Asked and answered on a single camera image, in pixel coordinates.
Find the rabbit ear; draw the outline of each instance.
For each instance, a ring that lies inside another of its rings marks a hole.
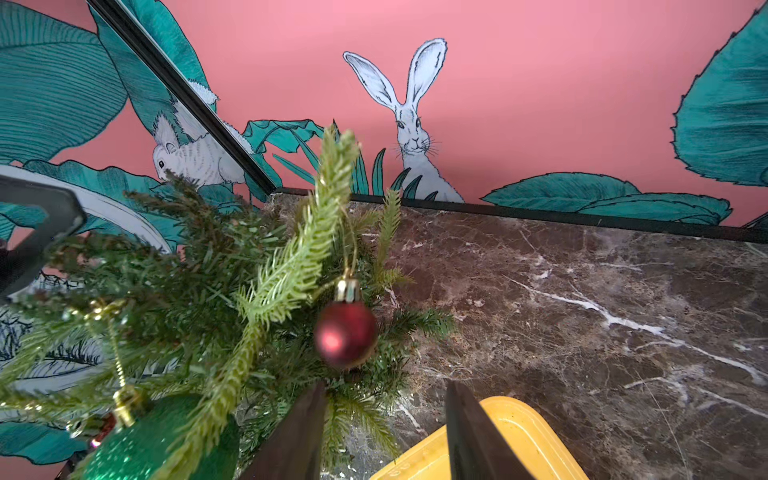
[[[376,66],[358,54],[344,52],[344,60],[357,74],[360,83],[368,91],[368,94],[380,104],[396,111],[399,106],[395,89],[387,77]]]
[[[419,100],[429,90],[432,82],[445,61],[448,44],[442,38],[427,41],[419,47],[411,60],[411,71],[408,73],[407,104],[414,108],[419,106]]]
[[[154,141],[158,145],[173,144],[178,147],[179,139],[171,127],[170,122],[163,114],[159,114],[154,121]]]

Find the red ornament ball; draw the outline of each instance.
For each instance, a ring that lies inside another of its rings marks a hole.
[[[315,325],[315,347],[329,365],[351,369],[364,363],[376,346],[376,318],[363,302],[334,302]]]

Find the dark object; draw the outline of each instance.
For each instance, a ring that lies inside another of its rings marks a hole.
[[[160,82],[178,101],[187,107],[195,120],[205,128],[219,145],[249,175],[266,195],[275,191],[275,186],[262,172],[219,117],[200,99],[184,75],[160,50],[152,37],[134,20],[134,16],[119,0],[88,0],[88,4],[107,25],[134,51],[136,56],[154,73]]]
[[[449,382],[445,413],[453,480],[535,480],[467,386]]]
[[[276,194],[307,195],[311,190],[303,188],[280,187]],[[374,195],[352,194],[350,201],[364,204],[383,204],[384,197]],[[637,230],[640,232],[669,233],[689,237],[717,238],[737,242],[768,243],[768,230],[759,230],[753,222],[745,227],[724,227],[722,225],[699,225],[698,223],[665,222],[662,220],[643,220],[641,218],[605,217],[603,215],[577,214],[575,212],[555,212],[551,210],[530,210],[528,208],[499,207],[498,205],[457,204],[454,202],[438,202],[434,200],[415,200],[403,198],[402,205],[411,208],[426,208],[430,210],[445,210],[463,214],[491,215],[493,217],[521,218],[525,220],[540,220],[544,222],[572,223],[589,227],[620,228],[622,230]]]
[[[240,480],[317,480],[326,414],[325,384],[320,381],[293,404]]]
[[[55,480],[67,480],[69,475],[71,475],[72,472],[74,472],[74,469],[77,468],[78,463],[80,463],[91,450],[92,449],[89,448],[87,451],[82,450],[80,452],[73,453],[72,456],[69,457],[69,460],[64,463],[64,466],[61,467],[61,471],[59,471],[58,475],[56,475]]]
[[[325,386],[304,392],[239,480],[318,480]],[[453,480],[535,480],[469,389],[449,382],[445,396]]]
[[[65,188],[0,176],[0,201],[40,207],[48,215],[15,249],[0,250],[0,301],[24,289],[45,265],[43,253],[85,222],[77,197]]]

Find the black metal trim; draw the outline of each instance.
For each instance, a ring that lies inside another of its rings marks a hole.
[[[107,22],[115,33],[134,51],[137,57],[157,76],[165,87],[208,130],[221,147],[239,164],[246,174],[269,195],[275,185],[259,168],[250,154],[230,134],[224,123],[197,96],[187,79],[165,55],[144,27],[119,0],[88,0],[91,7]]]
[[[303,188],[281,187],[276,194],[307,195],[311,190]],[[383,204],[384,197],[353,194],[352,201],[368,204]],[[404,207],[446,210],[464,214],[492,215],[494,217],[542,220],[545,222],[572,223],[589,227],[620,228],[640,232],[670,233],[688,237],[714,238],[737,242],[768,243],[768,230],[751,228],[721,227],[717,225],[697,225],[695,223],[663,222],[660,220],[642,220],[639,218],[603,217],[601,215],[574,214],[570,212],[552,212],[549,210],[528,210],[525,208],[498,207],[496,205],[455,204],[433,200],[402,199]]]

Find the white marble vein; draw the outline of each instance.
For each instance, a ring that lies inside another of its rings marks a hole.
[[[603,326],[605,328],[610,328],[611,325],[622,325],[626,326],[627,328],[630,328],[632,330],[640,330],[644,332],[648,332],[652,335],[658,336],[662,339],[665,339],[666,341],[672,343],[674,346],[682,346],[688,349],[693,350],[694,352],[700,353],[701,355],[708,356],[709,358],[716,360],[721,363],[725,363],[730,366],[735,366],[738,369],[742,369],[745,372],[749,373],[752,377],[752,381],[756,385],[766,385],[766,379],[768,379],[768,373],[762,372],[755,367],[751,365],[747,365],[746,363],[739,362],[738,360],[729,359],[724,356],[715,355],[713,353],[709,353],[708,351],[701,349],[695,345],[690,345],[685,340],[675,339],[666,333],[664,333],[664,328],[661,326],[650,326],[645,325],[643,323],[637,323],[630,319],[625,319],[619,316],[615,316],[608,312],[604,307],[602,307],[600,304],[596,303],[593,300],[586,299],[584,296],[581,296],[584,298],[584,300],[575,300],[566,298],[564,296],[554,295],[553,293],[546,293],[542,292],[540,290],[536,290],[535,288],[532,288],[528,285],[525,285],[524,283],[518,282],[517,280],[514,280],[512,278],[506,277],[507,280],[510,280],[514,283],[517,283],[519,286],[522,286],[526,290],[528,290],[531,293],[536,293],[538,295],[546,296],[548,298],[551,298],[553,300],[558,300],[561,302],[566,303],[572,303],[574,305],[579,305],[581,308],[584,308],[586,310],[595,310],[596,312],[600,313],[603,318],[605,318],[605,321],[603,322]]]

